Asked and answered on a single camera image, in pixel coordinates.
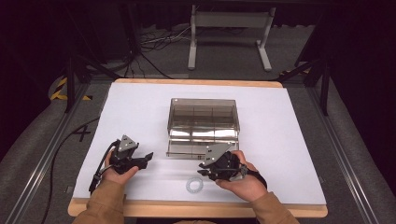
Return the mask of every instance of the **hand-mounted device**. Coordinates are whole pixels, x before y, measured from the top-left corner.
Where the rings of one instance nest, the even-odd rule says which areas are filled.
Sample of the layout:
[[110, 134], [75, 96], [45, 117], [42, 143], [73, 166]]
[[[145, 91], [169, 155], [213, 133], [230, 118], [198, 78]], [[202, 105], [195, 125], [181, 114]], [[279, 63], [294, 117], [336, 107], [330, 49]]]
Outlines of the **hand-mounted device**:
[[[106, 156], [111, 148], [115, 148], [111, 152], [110, 156], [110, 165], [101, 169], [103, 162], [106, 159]], [[139, 170], [146, 169], [149, 161], [151, 161], [153, 152], [146, 155], [144, 158], [132, 158], [134, 151], [139, 147], [139, 143], [136, 143], [127, 135], [123, 135], [121, 140], [117, 139], [117, 141], [113, 142], [107, 149], [104, 157], [102, 158], [96, 173], [93, 175], [93, 179], [90, 185], [90, 193], [96, 189], [97, 184], [101, 180], [102, 174], [110, 167], [113, 167], [114, 170], [122, 175], [132, 167], [137, 166]]]
[[204, 170], [199, 170], [198, 173], [203, 176], [207, 175], [211, 180], [224, 179], [228, 181], [242, 179], [246, 175], [253, 175], [267, 188], [267, 182], [260, 173], [248, 169], [236, 155], [227, 151], [228, 148], [230, 148], [230, 144], [216, 144], [212, 147], [207, 147], [204, 161], [199, 164], [199, 167]]

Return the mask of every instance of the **person's hand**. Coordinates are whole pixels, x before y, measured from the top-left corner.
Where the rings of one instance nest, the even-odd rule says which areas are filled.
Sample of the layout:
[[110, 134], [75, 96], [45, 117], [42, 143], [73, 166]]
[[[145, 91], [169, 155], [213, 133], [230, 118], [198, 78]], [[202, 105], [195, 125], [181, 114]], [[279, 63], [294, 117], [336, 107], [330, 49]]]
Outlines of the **person's hand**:
[[[112, 152], [113, 151], [110, 151], [106, 156], [105, 167], [110, 165], [110, 157]], [[109, 168], [103, 173], [102, 177], [103, 179], [111, 180], [121, 185], [125, 185], [128, 182], [128, 180], [137, 173], [138, 170], [139, 168], [137, 166], [134, 166], [131, 169], [129, 169], [129, 171], [127, 171], [126, 173], [119, 175], [119, 173], [117, 173], [113, 168]]]
[[[253, 164], [246, 161], [245, 155], [241, 150], [232, 151], [232, 153], [235, 154], [240, 162], [245, 164], [249, 170], [257, 171]], [[216, 184], [222, 189], [227, 189], [239, 198], [250, 203], [268, 193], [264, 184], [253, 175], [245, 175], [245, 178], [235, 181], [218, 179], [216, 180]]]

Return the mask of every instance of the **transparent box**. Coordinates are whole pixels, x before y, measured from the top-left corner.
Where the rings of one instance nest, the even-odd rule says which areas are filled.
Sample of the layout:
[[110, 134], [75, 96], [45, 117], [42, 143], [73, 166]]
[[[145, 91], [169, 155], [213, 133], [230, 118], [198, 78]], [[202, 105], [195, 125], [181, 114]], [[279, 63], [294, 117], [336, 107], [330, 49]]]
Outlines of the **transparent box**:
[[166, 155], [202, 160], [206, 147], [226, 143], [239, 148], [239, 120], [235, 100], [171, 100]]

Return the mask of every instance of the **white ring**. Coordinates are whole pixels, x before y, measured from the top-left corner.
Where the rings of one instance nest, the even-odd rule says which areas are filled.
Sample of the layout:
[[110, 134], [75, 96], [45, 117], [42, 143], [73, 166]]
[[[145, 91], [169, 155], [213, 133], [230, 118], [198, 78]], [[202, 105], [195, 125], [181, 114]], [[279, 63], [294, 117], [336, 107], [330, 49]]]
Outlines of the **white ring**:
[[[192, 188], [191, 188], [191, 183], [192, 183], [192, 182], [198, 182], [198, 183], [199, 183], [198, 189], [192, 189]], [[203, 189], [203, 188], [204, 188], [204, 181], [202, 181], [201, 178], [193, 177], [193, 178], [190, 178], [190, 179], [187, 181], [186, 189], [187, 189], [187, 191], [188, 191], [189, 193], [198, 193], [198, 192], [201, 191], [201, 189]]]

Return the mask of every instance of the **white metal frame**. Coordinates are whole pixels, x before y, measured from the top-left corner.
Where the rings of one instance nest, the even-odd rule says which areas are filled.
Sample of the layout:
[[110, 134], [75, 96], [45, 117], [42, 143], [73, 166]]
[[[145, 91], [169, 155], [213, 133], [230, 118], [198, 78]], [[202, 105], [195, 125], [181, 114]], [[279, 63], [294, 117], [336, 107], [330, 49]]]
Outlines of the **white metal frame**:
[[272, 7], [269, 12], [208, 12], [197, 11], [196, 6], [192, 6], [191, 11], [191, 45], [188, 67], [195, 69], [195, 59], [197, 52], [196, 27], [246, 27], [263, 28], [264, 33], [261, 40], [257, 40], [257, 48], [262, 58], [264, 70], [272, 70], [265, 43], [270, 33], [271, 24], [275, 16], [276, 9]]

